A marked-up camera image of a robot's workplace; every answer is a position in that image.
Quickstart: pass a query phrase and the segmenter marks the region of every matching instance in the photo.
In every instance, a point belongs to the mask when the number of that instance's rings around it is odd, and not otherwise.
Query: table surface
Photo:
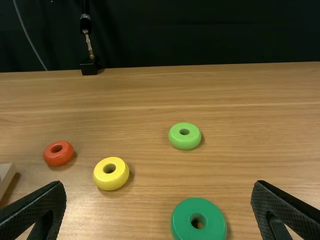
[[[261,239],[250,205],[257,180],[320,208],[319,79],[319,62],[1,73],[0,161],[19,174],[0,206],[60,180],[58,239],[168,240],[175,206],[201,197],[223,212],[229,240]],[[179,122],[199,127],[199,147],[171,146]],[[49,167],[43,151],[59,140],[77,156]],[[99,190],[93,169],[110,156],[130,177]]]

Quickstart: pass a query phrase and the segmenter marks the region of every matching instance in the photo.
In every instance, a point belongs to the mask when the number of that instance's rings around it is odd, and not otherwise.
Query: cable
[[[23,28],[23,31],[24,31],[24,34],[25,34],[26,38],[28,39],[28,41],[29,41],[29,43],[30,43],[30,45],[31,45],[31,47],[32,47],[32,49],[33,49],[36,57],[39,59],[39,62],[41,63],[42,67],[44,68],[44,70],[48,71],[46,65],[45,65],[44,62],[42,61],[41,57],[39,56],[39,54],[38,54],[35,46],[33,45],[32,41],[31,41],[31,39],[30,39],[30,37],[29,37],[29,35],[28,35],[27,29],[26,29],[26,27],[25,27],[25,24],[24,24],[24,22],[23,22],[23,20],[22,20],[21,15],[20,15],[20,11],[19,11],[19,8],[18,8],[18,6],[17,6],[16,0],[13,0],[13,4],[14,4],[14,8],[15,8],[16,14],[18,15],[20,24],[21,24],[21,26],[22,26],[22,28]]]

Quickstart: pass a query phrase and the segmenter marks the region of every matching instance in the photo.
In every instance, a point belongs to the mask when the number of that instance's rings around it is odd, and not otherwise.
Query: black base
[[[99,61],[96,57],[94,59],[88,57],[80,64],[80,68],[83,76],[97,75],[100,69]]]

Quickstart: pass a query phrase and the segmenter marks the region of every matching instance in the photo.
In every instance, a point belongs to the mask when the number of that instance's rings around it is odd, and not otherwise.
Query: black curtain
[[[80,0],[16,0],[48,70],[88,56]],[[319,61],[319,0],[92,0],[104,68]],[[42,71],[13,0],[0,1],[0,72]]]

